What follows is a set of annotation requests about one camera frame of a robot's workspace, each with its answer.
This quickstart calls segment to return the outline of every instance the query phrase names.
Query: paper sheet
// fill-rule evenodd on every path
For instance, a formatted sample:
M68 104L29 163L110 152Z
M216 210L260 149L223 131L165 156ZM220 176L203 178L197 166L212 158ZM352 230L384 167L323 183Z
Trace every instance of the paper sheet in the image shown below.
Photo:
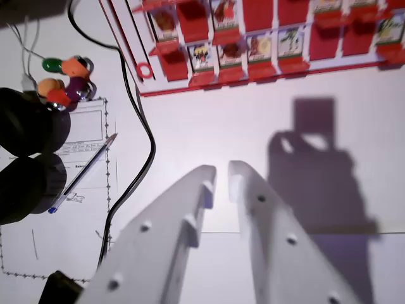
M70 113L70 133L64 145L55 152L66 170L65 187L115 132L114 120L107 107L105 99L97 99L79 103ZM14 159L0 149L0 168ZM107 151L56 213L30 214L17 223L1 226L3 274L46 279L60 270L76 281L87 282L96 270L100 236L111 197L116 191L115 165L116 161ZM52 192L52 187L47 186L47 192Z

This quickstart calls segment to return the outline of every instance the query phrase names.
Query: black object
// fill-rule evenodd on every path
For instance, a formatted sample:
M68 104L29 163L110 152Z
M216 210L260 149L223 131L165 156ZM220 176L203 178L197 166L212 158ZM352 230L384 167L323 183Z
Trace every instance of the black object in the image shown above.
M0 225L24 219L46 190L46 171L35 159L20 157L0 172Z
M74 304L83 287L56 271L48 277L38 304Z
M34 96L0 88L0 146L15 156L42 151L51 137L51 115Z
M0 0L0 6L7 4L10 0Z

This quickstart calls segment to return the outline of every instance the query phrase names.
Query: dotted border line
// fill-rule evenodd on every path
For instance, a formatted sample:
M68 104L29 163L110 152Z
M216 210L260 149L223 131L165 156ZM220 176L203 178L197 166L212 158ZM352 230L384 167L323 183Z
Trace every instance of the dotted border line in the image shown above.
M108 138L108 123L107 123L107 116L108 116L108 112L107 112L107 99L106 98L96 98L93 99L92 101L97 101L97 100L103 100L104 101L104 109L105 109L105 115L106 115L106 124L104 125L106 128L106 139ZM109 189L110 189L110 185L109 185L109 170L108 170L108 164L110 163L109 158L108 158L108 151L109 149L107 149L106 152L106 164L107 164L107 203L108 203L108 212L109 212L109 202L111 201L111 198L109 196ZM10 272L10 271L6 271L4 269L4 256L3 256L3 240L2 240L2 233L1 233L1 226L0 226L0 260L1 260L1 272L7 276L15 276L15 277L23 277L25 278L31 278L31 279L42 279L45 280L47 279L49 276L48 275L38 275L38 274L20 274L18 272ZM74 280L75 282L82 282L82 283L86 283L86 282L90 282L89 279L75 279L72 277L72 280Z

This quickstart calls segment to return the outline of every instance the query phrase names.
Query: white table surface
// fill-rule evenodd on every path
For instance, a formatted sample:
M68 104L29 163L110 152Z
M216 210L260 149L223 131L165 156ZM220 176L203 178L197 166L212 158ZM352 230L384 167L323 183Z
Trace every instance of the white table surface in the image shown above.
M89 35L115 43L96 0L83 0L75 18ZM33 24L30 29L33 37ZM21 90L18 43L5 28L0 30L0 41L7 42L0 48L0 86ZM149 144L126 95L118 55L79 36L66 15L41 20L36 51L60 58L80 54L94 62L92 81L97 84L97 95L116 104L111 109L119 133L114 148L118 160L118 192L122 192L144 163ZM376 223L380 232L404 232L401 187L405 169L402 159L404 71L403 68L391 71L367 68L143 98L158 150L147 177L117 213L113 235L183 174L201 164L214 165L218 169L215 209L206 212L204 231L222 233L203 234L201 247L190 255L182 303L253 303L247 253L240 248L238 234L225 233L239 231L236 207L228 200L227 165L230 160L244 160L262 176L282 184L282 176L278 179L277 175L279 170L271 163L268 145L277 132L292 131L296 98L327 98L335 103L335 147L352 160L353 166L346 177L354 183L358 194L353 217L350 196L339 196L342 208L332 206L339 213L338 219L347 216L361 219L364 221L361 224ZM36 58L32 62L32 74L37 80L50 77ZM334 185L337 192L332 193L347 192L344 188L339 190L342 184L347 184L341 182L338 180ZM365 226L357 229L370 230ZM405 296L402 234L328 235L315 239L367 303L402 303ZM44 286L44 281L38 279L0 274L0 280L0 298L4 303L37 303Z

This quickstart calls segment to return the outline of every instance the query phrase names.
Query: screw hole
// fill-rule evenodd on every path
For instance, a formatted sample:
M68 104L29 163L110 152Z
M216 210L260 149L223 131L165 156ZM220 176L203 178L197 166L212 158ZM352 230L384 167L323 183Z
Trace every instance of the screw hole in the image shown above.
M147 232L151 227L152 227L152 223L150 223L150 221L146 221L140 226L140 231Z
M295 234L289 234L287 236L287 243L289 243L290 245L296 245L297 244L297 237L295 236Z
M337 299L336 296L329 296L329 304L339 304L340 301Z
M114 291L120 286L120 283L117 280L110 280L108 282L108 290Z

